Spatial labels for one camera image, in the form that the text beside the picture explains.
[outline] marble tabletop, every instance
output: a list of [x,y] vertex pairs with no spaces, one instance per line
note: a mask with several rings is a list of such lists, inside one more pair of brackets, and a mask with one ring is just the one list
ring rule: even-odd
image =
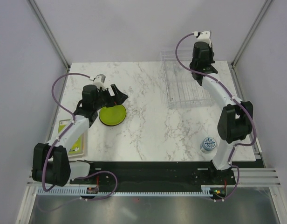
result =
[[[222,82],[235,94],[226,61],[217,61]],[[116,84],[129,98],[123,104],[127,116],[120,125],[109,127],[97,119],[87,133],[86,154],[91,161],[209,161],[215,153],[204,154],[199,146],[205,137],[220,141],[217,123],[221,110],[208,107],[169,109],[163,101],[161,62],[73,63],[70,72],[89,76],[104,74],[105,86]],[[61,104],[74,111],[85,77],[69,76]],[[60,109],[53,129],[56,136],[60,120],[71,118]],[[234,161],[254,161],[252,147],[239,146]]]

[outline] white marble table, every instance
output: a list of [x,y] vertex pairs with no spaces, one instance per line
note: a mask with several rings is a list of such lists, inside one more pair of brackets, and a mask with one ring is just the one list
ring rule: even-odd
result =
[[[221,80],[235,94],[227,62],[218,61],[215,68]],[[221,114],[217,105],[191,109],[168,109],[161,96],[161,62],[73,63],[70,72],[106,76],[105,85],[116,84],[129,98],[123,104],[127,116],[123,123],[109,127],[99,119],[88,130],[87,152],[83,159],[92,161],[209,161],[200,151],[205,137],[220,141],[217,123]],[[61,104],[74,111],[81,99],[83,86],[91,84],[84,77],[69,76]],[[70,115],[60,109],[59,120]],[[238,147],[234,161],[254,161],[252,147]]]

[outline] wall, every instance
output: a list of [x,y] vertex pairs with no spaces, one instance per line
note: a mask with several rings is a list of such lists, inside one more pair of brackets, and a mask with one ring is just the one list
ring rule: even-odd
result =
[[271,5],[237,65],[265,161],[287,193],[287,0]]
[[64,72],[27,1],[0,0],[0,224],[15,223],[55,109],[51,85]]
[[[265,0],[36,0],[67,60],[156,61],[192,31],[212,31],[231,61]],[[192,48],[193,37],[183,46]]]

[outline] white wire rack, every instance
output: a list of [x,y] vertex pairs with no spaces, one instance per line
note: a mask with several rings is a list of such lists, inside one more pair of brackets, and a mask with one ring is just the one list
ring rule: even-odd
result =
[[[192,60],[192,50],[178,50],[180,60],[189,67]],[[165,100],[168,107],[188,108],[211,106],[210,94],[193,79],[191,73],[185,70],[176,60],[175,50],[161,51],[164,76],[162,77]]]

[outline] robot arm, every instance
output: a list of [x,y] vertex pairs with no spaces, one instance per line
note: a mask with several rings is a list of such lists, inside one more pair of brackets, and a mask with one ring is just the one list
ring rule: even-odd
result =
[[33,180],[41,182],[45,158],[50,147],[54,144],[51,153],[52,161],[48,162],[45,183],[64,186],[69,179],[75,179],[89,174],[90,165],[85,162],[69,162],[68,152],[77,139],[92,126],[98,117],[98,110],[102,107],[113,107],[121,105],[128,96],[121,93],[116,85],[111,88],[114,96],[111,96],[109,90],[104,87],[105,75],[100,74],[93,78],[93,83],[84,86],[82,90],[82,100],[78,102],[74,111],[75,121],[68,124],[57,135],[55,139],[49,140],[46,144],[38,143],[34,148],[33,156]]
[[[210,40],[210,31],[194,32],[197,37],[197,42],[194,44],[192,62],[190,63],[190,69],[199,71],[210,75],[211,77],[220,80],[220,76],[217,70],[212,66],[215,63],[212,50],[212,42]],[[211,95],[211,97],[218,104],[222,110],[218,123],[218,133],[221,137],[221,141],[215,157],[212,160],[212,168],[214,172],[220,172],[230,168],[233,156],[233,148],[235,144],[244,140],[248,134],[252,131],[251,123],[242,111],[242,109],[236,105],[233,99],[240,102],[252,117],[253,105],[250,102],[243,102],[238,97],[230,97],[226,90],[213,79],[192,73],[193,78],[204,87]]]

